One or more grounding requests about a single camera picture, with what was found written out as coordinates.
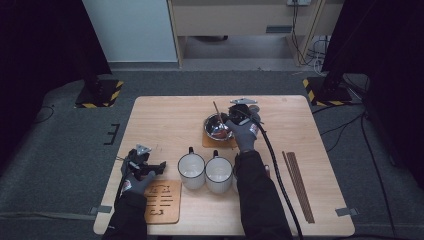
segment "wooden table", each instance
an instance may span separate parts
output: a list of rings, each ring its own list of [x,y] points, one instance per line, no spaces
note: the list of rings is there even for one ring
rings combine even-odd
[[[349,215],[339,217],[336,209],[346,208],[333,169],[303,96],[149,96],[135,101],[128,126],[117,156],[125,157],[136,144],[152,148],[149,163],[167,161],[160,179],[180,179],[178,160],[192,146],[205,161],[212,158],[214,148],[202,146],[203,121],[215,113],[213,101],[222,112],[232,106],[230,100],[246,97],[258,101],[264,129],[273,146],[280,174],[296,212],[304,236],[349,236],[354,226]],[[265,164],[271,167],[271,178],[277,189],[274,167],[262,134],[258,134],[255,148]],[[234,164],[238,148],[217,149],[219,155]],[[308,194],[314,224],[308,224],[300,207],[293,183],[284,163],[282,151],[294,152],[299,163]],[[121,177],[122,161],[116,161],[101,205],[113,206]],[[280,193],[293,235],[296,226]],[[111,213],[98,213],[94,232],[103,234]],[[211,193],[206,185],[198,190],[182,187],[180,219],[176,224],[149,225],[149,235],[244,235],[240,222],[239,198],[230,189],[222,195]]]

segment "white cabinet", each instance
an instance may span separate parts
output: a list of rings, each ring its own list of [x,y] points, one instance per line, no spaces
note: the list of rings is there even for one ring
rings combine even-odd
[[[108,62],[177,62],[166,0],[83,0]]]

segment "gloved hand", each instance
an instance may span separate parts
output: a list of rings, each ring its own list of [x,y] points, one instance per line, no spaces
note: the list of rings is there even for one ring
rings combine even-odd
[[[142,180],[138,181],[134,174],[128,168],[129,159],[125,159],[121,166],[121,173],[125,176],[124,184],[122,185],[122,192],[129,191],[136,194],[143,195],[147,186],[156,177],[155,171],[150,171],[147,176]]]
[[[260,117],[258,111],[251,109],[252,117],[260,123]],[[228,129],[231,130],[236,138],[236,142],[240,153],[254,150],[254,144],[256,141],[256,136],[258,135],[258,126],[254,124],[251,120],[247,122],[241,122],[242,125],[236,125],[231,120],[225,122]]]

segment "metal bowl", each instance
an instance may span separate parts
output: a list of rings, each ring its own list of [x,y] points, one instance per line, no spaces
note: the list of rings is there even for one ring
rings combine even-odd
[[[226,119],[228,115],[221,113],[221,118]],[[218,114],[212,114],[206,118],[204,128],[208,137],[217,141],[226,141],[233,137],[233,132],[228,130],[228,127],[219,120]]]

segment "black and yellow tape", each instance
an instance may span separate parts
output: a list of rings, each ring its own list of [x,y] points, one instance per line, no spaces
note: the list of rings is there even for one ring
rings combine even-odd
[[[114,86],[114,89],[112,89],[111,97],[108,101],[103,103],[93,103],[93,102],[80,102],[75,103],[76,108],[98,108],[98,107],[112,107],[115,104],[116,99],[118,98],[118,95],[121,91],[122,85],[124,84],[123,81],[116,81],[116,85]]]
[[[306,93],[308,94],[309,101],[311,102],[312,106],[338,106],[351,104],[350,101],[318,101],[315,98],[315,93],[310,87],[308,79],[303,80],[303,86],[306,89]]]

